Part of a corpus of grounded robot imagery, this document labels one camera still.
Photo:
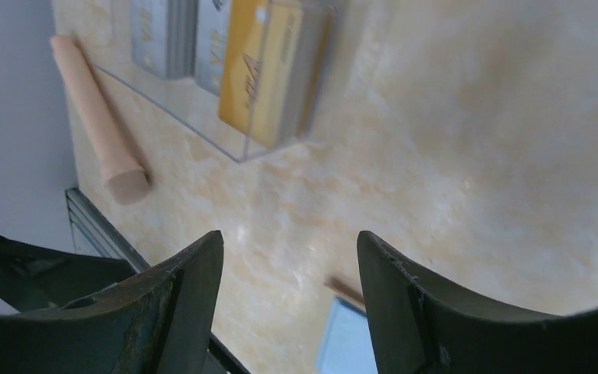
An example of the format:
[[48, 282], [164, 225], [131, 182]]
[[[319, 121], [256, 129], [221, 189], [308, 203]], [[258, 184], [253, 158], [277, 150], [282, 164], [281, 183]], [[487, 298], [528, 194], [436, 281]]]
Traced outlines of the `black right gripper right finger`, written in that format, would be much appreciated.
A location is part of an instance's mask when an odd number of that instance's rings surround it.
[[509, 305], [357, 238], [380, 373], [598, 373], [598, 309], [555, 316]]

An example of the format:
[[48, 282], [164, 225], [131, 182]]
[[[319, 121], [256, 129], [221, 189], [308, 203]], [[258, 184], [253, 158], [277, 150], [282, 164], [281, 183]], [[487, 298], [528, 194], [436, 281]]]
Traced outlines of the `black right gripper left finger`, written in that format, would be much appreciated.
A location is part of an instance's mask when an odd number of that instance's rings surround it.
[[219, 231], [140, 273], [0, 236], [0, 373], [199, 373], [222, 269]]

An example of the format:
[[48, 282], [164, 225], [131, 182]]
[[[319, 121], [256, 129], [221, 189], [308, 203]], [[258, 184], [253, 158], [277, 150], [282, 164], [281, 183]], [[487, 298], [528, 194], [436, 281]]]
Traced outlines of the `gold credit card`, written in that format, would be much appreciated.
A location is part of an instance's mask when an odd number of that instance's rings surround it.
[[280, 142], [304, 10], [295, 3], [232, 1], [219, 118], [265, 148]]

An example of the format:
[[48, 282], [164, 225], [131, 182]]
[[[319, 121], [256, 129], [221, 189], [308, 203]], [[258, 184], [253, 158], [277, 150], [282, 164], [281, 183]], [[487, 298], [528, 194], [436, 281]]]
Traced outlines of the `clear acrylic card box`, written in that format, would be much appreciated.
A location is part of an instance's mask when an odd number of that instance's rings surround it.
[[306, 139], [333, 1], [112, 1], [96, 66], [242, 162]]

